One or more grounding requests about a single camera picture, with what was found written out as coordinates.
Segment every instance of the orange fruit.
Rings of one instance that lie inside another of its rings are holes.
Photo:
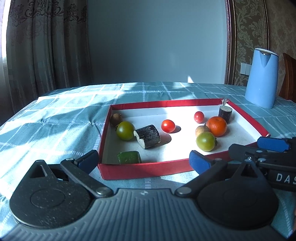
[[[220,137],[224,135],[227,130],[226,121],[219,116],[214,116],[210,118],[207,121],[206,126],[210,129],[215,137]]]

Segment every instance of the checkered tablecloth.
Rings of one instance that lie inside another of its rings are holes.
[[[174,82],[93,85],[55,90],[32,102],[0,129],[0,237],[16,223],[9,199],[35,160],[56,164],[98,149],[110,104],[155,100],[227,97],[261,123],[272,137],[296,134],[296,104],[277,98],[271,110],[244,98],[245,87]],[[195,171],[136,180],[102,180],[96,168],[91,176],[113,188],[176,188],[197,176]],[[273,227],[287,236],[294,223],[296,196],[275,190],[280,206]]]

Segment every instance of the red cherry tomato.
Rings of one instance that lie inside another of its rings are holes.
[[[198,111],[194,114],[194,120],[197,123],[202,123],[204,118],[205,118],[205,115],[201,111]]]
[[[161,123],[161,128],[164,132],[166,133],[171,133],[175,130],[176,128],[176,125],[173,121],[171,120],[164,120],[162,123]]]

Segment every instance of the wall switch plate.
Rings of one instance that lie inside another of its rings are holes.
[[[246,63],[241,63],[240,73],[244,75],[250,75],[251,65]]]

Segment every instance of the blue kettle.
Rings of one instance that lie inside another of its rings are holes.
[[[254,50],[245,98],[249,102],[272,109],[276,97],[279,56],[266,49]]]

